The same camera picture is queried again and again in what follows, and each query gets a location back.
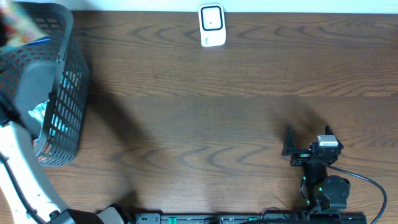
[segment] white background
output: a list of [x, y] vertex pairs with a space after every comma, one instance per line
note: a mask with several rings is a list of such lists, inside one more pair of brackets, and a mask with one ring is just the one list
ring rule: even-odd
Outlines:
[[71, 10], [196, 12], [219, 3], [226, 12], [344, 12], [398, 14], [398, 0], [29, 0], [56, 2]]

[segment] robotic arm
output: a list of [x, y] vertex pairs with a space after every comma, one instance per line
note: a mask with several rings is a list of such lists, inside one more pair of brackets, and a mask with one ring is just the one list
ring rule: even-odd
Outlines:
[[383, 193], [384, 203], [372, 223], [383, 213], [387, 204], [384, 189], [366, 177], [350, 173], [331, 164], [337, 161], [343, 145], [327, 126], [324, 135], [311, 142], [308, 149], [296, 149], [292, 130], [289, 129], [282, 150], [290, 156], [291, 166], [303, 167], [301, 193], [308, 207], [298, 212], [279, 209], [262, 215], [164, 215], [125, 214], [117, 205], [111, 205], [95, 214], [68, 208], [59, 197], [34, 155], [30, 133], [17, 123], [17, 115], [10, 104], [0, 98], [0, 187], [4, 192], [15, 224], [263, 224], [263, 223], [366, 223], [363, 214], [343, 214], [347, 207], [350, 183], [337, 175], [328, 176], [326, 168], [336, 169], [364, 179]]

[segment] gray plastic basket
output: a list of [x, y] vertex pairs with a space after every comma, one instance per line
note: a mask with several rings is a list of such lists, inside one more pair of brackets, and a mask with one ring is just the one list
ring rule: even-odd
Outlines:
[[[58, 4], [22, 2], [22, 7], [51, 41], [9, 52], [0, 58], [0, 91], [39, 139], [35, 154], [43, 166], [62, 166], [76, 156], [81, 136], [90, 71], [73, 40], [73, 16]], [[28, 111], [47, 100], [43, 126]]]

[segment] black square outline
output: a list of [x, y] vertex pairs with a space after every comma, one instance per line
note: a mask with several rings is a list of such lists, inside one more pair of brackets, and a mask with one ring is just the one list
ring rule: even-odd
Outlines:
[[[203, 10], [204, 9], [208, 9], [208, 8], [212, 8], [212, 7], [217, 7], [220, 10], [221, 26], [220, 26], [220, 28], [217, 28], [217, 29], [205, 29], [205, 25], [203, 23]], [[223, 24], [223, 15], [221, 13], [221, 8], [219, 6], [206, 6], [206, 7], [203, 7], [202, 9], [200, 9], [200, 15], [201, 15], [201, 26], [202, 26], [204, 31], [220, 30], [220, 29], [223, 28], [223, 26], [224, 26], [224, 24]]]

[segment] wood grain surface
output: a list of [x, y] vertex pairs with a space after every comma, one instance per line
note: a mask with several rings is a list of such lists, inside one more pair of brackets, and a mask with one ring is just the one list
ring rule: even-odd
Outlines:
[[[345, 145], [335, 166], [379, 182], [380, 223], [398, 222], [398, 16], [226, 13], [226, 44], [205, 49], [197, 13], [74, 15], [93, 74], [83, 136], [73, 164], [45, 168], [72, 208], [294, 209], [286, 127], [305, 147], [330, 124]], [[380, 191], [338, 175], [370, 222]]]

